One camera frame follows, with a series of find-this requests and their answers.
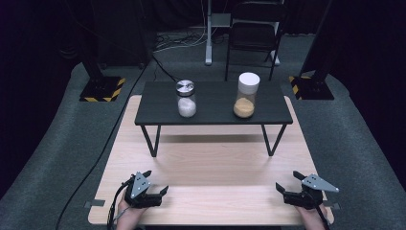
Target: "yellow and black hazard tape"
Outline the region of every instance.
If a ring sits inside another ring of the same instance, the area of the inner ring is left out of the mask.
[[[302,79],[311,79],[311,77],[306,77],[306,76],[301,76]],[[295,97],[297,100],[302,99],[301,91],[298,86],[298,78],[296,77],[289,77],[290,84],[292,85],[293,93],[295,94]]]
[[[117,83],[116,90],[112,92],[111,96],[108,97],[83,97],[80,98],[81,102],[89,102],[89,103],[96,103],[96,102],[114,102],[116,101],[117,97],[119,97],[120,92],[122,91],[123,84],[125,82],[125,79],[120,79],[119,82]]]

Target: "black table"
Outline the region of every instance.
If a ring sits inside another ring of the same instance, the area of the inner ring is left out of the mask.
[[[261,125],[268,155],[272,156],[286,126],[293,123],[279,85],[270,81],[259,84],[255,112],[250,118],[239,118],[234,114],[237,81],[195,82],[197,111],[191,118],[179,115],[175,86],[173,81],[146,82],[144,88],[135,125],[141,127],[152,157],[157,155],[161,126]],[[265,125],[282,125],[272,149]],[[146,126],[158,126],[154,147]]]

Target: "human hand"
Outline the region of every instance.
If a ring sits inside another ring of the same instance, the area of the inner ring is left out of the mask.
[[[327,209],[325,205],[322,203],[319,207],[320,210],[322,210],[323,215],[327,217]],[[295,206],[295,208],[301,215],[306,230],[325,230],[323,220],[316,209],[307,210],[306,208],[298,206]]]
[[[123,214],[117,219],[117,230],[133,230],[137,227],[143,213],[147,208],[137,209],[131,208],[124,199],[125,191],[123,192],[122,200],[118,205],[118,213]]]

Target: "glass jar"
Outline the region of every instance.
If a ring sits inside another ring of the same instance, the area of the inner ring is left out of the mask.
[[[176,83],[177,103],[179,114],[182,117],[192,117],[196,113],[196,99],[194,83],[190,80],[181,80]]]
[[[255,99],[260,78],[253,73],[242,73],[238,78],[238,91],[234,113],[240,118],[249,118],[254,114]]]

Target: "white lid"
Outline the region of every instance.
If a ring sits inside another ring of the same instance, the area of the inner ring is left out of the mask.
[[[255,94],[260,78],[254,73],[242,73],[238,79],[238,90],[243,94]]]

